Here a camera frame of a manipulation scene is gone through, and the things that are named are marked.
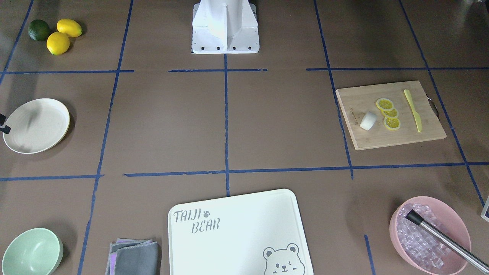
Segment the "cream round plate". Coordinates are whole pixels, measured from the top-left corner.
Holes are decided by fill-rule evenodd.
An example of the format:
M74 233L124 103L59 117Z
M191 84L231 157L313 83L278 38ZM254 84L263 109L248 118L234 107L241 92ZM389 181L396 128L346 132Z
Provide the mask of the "cream round plate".
M35 99L11 113L6 120L11 128L3 134L6 146L20 154L36 154L57 145L70 126L68 108L55 99Z

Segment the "white steamed bun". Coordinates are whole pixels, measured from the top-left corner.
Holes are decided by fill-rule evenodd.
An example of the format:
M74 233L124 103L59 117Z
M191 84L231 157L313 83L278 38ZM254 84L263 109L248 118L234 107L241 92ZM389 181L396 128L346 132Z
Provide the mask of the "white steamed bun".
M376 122L377 122L377 115L372 112L367 112L365 113L364 117L360 122L360 127L365 131L369 131L372 129L372 127Z

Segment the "cream bear tray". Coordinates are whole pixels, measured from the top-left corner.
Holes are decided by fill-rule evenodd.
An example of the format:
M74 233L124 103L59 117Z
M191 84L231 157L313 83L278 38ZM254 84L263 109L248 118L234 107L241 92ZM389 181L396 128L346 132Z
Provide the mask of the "cream bear tray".
M312 275L289 189L175 205L168 213L171 275Z

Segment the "yellow lemon near lime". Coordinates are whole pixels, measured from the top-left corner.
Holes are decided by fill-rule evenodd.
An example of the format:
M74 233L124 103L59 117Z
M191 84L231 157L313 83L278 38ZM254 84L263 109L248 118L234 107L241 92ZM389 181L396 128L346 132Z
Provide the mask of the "yellow lemon near lime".
M47 39L47 49L54 56L65 53L69 47L70 39L65 33L54 32Z

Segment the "green lime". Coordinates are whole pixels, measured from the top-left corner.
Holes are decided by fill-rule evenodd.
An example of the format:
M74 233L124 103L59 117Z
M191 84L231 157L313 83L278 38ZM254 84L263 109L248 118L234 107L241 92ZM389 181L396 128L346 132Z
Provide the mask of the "green lime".
M44 20L35 19L29 24L28 35L32 40L45 41L51 33L51 28Z

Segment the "yellow lemon far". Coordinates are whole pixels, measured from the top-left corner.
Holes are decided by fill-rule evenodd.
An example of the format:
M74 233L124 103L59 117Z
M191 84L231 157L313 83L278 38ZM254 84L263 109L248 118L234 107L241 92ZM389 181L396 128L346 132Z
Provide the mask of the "yellow lemon far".
M68 18L60 19L57 22L57 30L72 38L79 37L83 33L81 25L77 21Z

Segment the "green bowl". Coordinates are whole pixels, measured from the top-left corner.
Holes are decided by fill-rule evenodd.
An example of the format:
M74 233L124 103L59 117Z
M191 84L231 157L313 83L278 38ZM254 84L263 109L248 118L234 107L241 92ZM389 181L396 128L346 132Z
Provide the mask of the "green bowl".
M17 236L2 258L4 275L52 275L63 257L60 238L46 228L32 228Z

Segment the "grey folded cloth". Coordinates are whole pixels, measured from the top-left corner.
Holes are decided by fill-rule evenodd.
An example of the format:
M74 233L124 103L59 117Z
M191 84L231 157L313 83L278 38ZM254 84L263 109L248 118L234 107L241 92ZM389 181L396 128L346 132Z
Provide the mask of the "grey folded cloth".
M117 239L108 251L106 275L156 275L159 244L152 239Z

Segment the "bamboo cutting board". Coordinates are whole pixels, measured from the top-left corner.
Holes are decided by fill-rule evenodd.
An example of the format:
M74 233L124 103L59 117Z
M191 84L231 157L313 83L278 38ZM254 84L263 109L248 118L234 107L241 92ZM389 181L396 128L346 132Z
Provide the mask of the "bamboo cutting board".
M419 81L336 90L356 150L447 137Z

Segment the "lemon slice top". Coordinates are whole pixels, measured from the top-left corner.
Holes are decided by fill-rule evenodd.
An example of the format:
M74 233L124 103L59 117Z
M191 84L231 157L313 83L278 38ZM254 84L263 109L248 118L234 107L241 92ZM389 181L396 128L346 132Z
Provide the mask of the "lemon slice top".
M393 102L390 99L386 98L377 99L376 106L383 112L388 112L395 108Z

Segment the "lemon slice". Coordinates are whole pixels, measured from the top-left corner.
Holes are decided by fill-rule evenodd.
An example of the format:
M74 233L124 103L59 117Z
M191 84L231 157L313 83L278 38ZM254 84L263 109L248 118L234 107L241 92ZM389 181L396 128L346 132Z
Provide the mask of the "lemon slice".
M388 111L381 110L381 114L390 120L398 119L398 110L396 108L393 108Z
M386 98L377 99L376 106L383 112L388 112L395 108L393 102L390 99Z
M384 117L383 124L390 131L396 131L401 127L401 122L397 118Z

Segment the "lemon slice bottom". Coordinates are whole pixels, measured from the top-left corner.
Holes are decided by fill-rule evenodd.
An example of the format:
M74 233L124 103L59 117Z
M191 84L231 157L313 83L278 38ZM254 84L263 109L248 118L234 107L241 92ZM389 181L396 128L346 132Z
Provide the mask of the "lemon slice bottom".
M390 131L396 131L401 127L401 122L397 118L384 117L383 124Z

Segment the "lemon slice middle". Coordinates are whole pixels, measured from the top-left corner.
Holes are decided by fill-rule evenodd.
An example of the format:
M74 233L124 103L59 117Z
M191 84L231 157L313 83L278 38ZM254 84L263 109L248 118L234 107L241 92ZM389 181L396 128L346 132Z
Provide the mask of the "lemon slice middle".
M381 110L381 114L390 120L398 119L398 110L396 108L393 108L388 111Z

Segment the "yellow plastic knife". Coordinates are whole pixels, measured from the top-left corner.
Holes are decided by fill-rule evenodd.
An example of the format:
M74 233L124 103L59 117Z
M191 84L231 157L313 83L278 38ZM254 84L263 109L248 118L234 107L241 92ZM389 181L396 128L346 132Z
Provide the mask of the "yellow plastic knife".
M422 126L422 122L421 122L421 116L419 115L419 113L417 112L417 110L415 108L415 105L414 105L414 101L413 101L413 97L411 95L411 92L408 89L404 89L403 90L403 93L405 94L405 98L408 101L409 107L410 107L411 112L412 112L412 115L414 117L415 124L416 124L416 127L417 127L417 131L419 133L421 133L422 130L423 130L423 126Z

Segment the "pink bowl with ice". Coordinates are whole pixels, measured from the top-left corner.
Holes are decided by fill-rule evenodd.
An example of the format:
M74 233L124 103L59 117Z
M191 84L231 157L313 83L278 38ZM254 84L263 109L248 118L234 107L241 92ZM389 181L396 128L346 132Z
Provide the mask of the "pink bowl with ice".
M461 273L467 261L405 218L411 209L459 245L471 249L466 225L449 205L436 198L417 196L397 207L390 219L390 239L399 256L426 275Z

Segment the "cup rack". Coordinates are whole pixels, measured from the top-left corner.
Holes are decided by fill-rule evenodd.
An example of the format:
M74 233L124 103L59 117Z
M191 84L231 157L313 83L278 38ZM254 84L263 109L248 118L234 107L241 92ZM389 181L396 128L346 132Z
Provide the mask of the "cup rack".
M489 222L489 197L487 197L487 200L484 202L480 217Z

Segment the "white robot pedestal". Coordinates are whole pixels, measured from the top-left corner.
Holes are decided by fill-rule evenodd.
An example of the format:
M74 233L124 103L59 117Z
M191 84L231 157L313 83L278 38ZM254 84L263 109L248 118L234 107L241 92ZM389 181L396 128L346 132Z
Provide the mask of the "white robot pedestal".
M253 54L260 50L256 6L248 0L201 0L193 6L194 54Z

